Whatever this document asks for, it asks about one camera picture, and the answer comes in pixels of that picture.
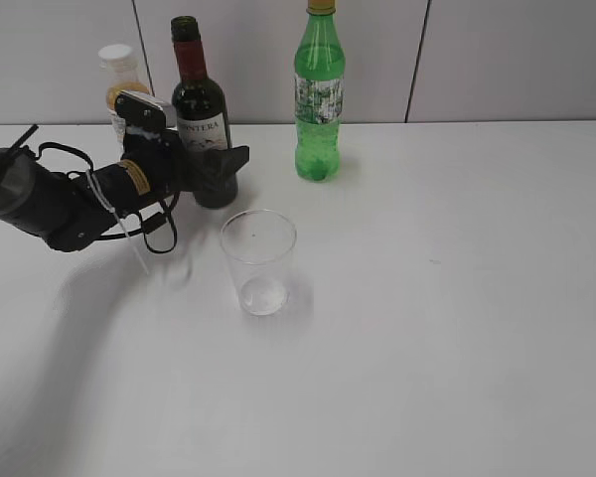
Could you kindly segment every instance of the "white zip tie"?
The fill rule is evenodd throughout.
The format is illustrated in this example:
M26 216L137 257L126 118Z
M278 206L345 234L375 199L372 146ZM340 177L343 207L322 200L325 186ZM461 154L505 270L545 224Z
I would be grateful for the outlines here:
M143 259L143 256L141 256L139 249L132 242L132 239L130 238L130 234L128 233L128 230L126 229L125 225L123 224L123 222L121 221L119 216L117 216L117 211L115 211L115 208L110 205L110 203L106 200L105 196L103 195L103 192L101 192L101 187L99 186L99 181L97 180L96 176L92 175L92 172L90 171L90 169L86 170L86 181L88 181L88 185L90 186L90 189L92 190L93 195L97 198L97 200L99 201L101 206L104 207L108 212L113 214L113 216L115 217L115 220L117 221L117 223L123 230L124 235L128 239L130 248L132 248L132 251L134 252L135 256L137 257L137 260L139 260L139 263L141 264L143 271L146 273L146 275L149 275L150 270L148 269L148 265L146 264L145 260Z

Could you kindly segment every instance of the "bottle cap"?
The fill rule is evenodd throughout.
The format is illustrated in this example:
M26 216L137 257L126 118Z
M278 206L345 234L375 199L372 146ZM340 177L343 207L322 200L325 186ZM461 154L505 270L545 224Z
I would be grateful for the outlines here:
M336 11L336 0L309 0L307 12L312 15L330 15Z
M175 17L170 22L173 42L194 42L201 39L195 17Z
M108 45L99 50L102 68L111 68L114 72L125 72L137 68L132 48L128 45Z

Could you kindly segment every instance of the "yellow label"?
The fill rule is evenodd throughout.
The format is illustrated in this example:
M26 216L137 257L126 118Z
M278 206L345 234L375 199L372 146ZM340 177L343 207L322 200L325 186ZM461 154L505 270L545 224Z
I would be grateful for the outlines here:
M143 196L150 192L148 178L137 164L128 159L123 159L118 164L126 170L126 173L132 179L132 183L135 185L135 189L137 189L137 194Z

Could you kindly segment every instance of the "green plastic bottle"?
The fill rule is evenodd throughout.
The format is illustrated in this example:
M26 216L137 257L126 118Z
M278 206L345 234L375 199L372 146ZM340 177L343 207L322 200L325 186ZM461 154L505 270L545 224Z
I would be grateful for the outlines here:
M309 0L307 12L309 23L294 60L296 171L303 179L320 182L340 168L345 54L334 24L336 0Z

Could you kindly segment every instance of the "plastic cup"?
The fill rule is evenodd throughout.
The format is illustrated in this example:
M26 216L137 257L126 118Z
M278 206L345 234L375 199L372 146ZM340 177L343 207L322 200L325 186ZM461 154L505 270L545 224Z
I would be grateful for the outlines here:
M221 229L221 247L243 310L264 316L287 302L296 228L282 214L245 211Z

